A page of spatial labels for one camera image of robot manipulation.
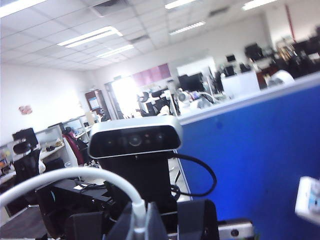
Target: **red pole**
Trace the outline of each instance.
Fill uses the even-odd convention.
[[[291,14],[290,14],[290,10],[289,10],[288,4],[285,5],[285,10],[286,10],[286,16],[288,18],[288,22],[289,22],[289,26],[290,26],[290,30],[291,30],[293,41],[296,41],[296,36],[295,36],[295,32],[294,32],[294,27],[292,25],[292,19],[291,19]]]

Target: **blue cubicle partition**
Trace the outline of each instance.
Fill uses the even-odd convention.
[[[320,240],[320,226],[295,215],[299,179],[320,177],[320,86],[183,126],[179,153],[215,171],[208,198],[219,220],[249,218],[261,240]],[[181,160],[191,192],[211,185]]]

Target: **fluorescent light panel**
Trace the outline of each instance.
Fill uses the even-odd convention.
[[[130,45],[122,46],[122,47],[116,48],[114,50],[102,53],[102,54],[100,54],[100,55],[98,55],[96,57],[97,58],[106,58],[106,57],[110,57],[112,55],[119,54],[119,53],[122,53],[124,51],[130,50],[130,49],[133,49],[133,48],[134,48],[134,46],[130,44]]]
[[[252,0],[252,1],[245,3],[244,6],[242,7],[242,9],[247,11],[250,9],[260,7],[262,5],[273,3],[275,1],[277,1],[277,0]]]
[[[191,30],[191,29],[194,29],[194,28],[203,26],[203,25],[205,25],[205,24],[206,24],[205,21],[199,21],[199,22],[194,23],[194,24],[192,24],[192,25],[185,26],[185,27],[183,27],[183,28],[174,30],[174,31],[170,32],[169,34],[170,34],[170,35],[180,34],[180,33],[183,33],[183,32],[185,32],[185,31],[188,31],[188,30]]]
[[[177,0],[177,1],[173,1],[173,2],[170,2],[170,3],[166,4],[166,5],[164,5],[164,7],[166,9],[174,9],[176,7],[179,7],[179,6],[194,2],[194,1],[195,0]]]
[[[114,27],[112,26],[105,26],[103,28],[100,28],[98,30],[95,31],[91,31],[89,33],[83,34],[81,36],[77,36],[74,37],[70,40],[67,41],[63,41],[58,43],[58,46],[64,46],[66,48],[72,48],[75,46],[79,46],[81,44],[85,44],[97,39],[101,39],[113,34],[118,34],[120,37],[122,37],[123,35]]]
[[[30,8],[47,0],[18,0],[0,7],[0,18]]]

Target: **depth camera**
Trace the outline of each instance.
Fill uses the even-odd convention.
[[[177,149],[182,127],[174,116],[150,116],[95,124],[88,153],[93,159]]]

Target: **power strip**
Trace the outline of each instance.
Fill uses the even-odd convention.
[[[300,178],[295,213],[309,222],[320,225],[320,180],[309,176]]]

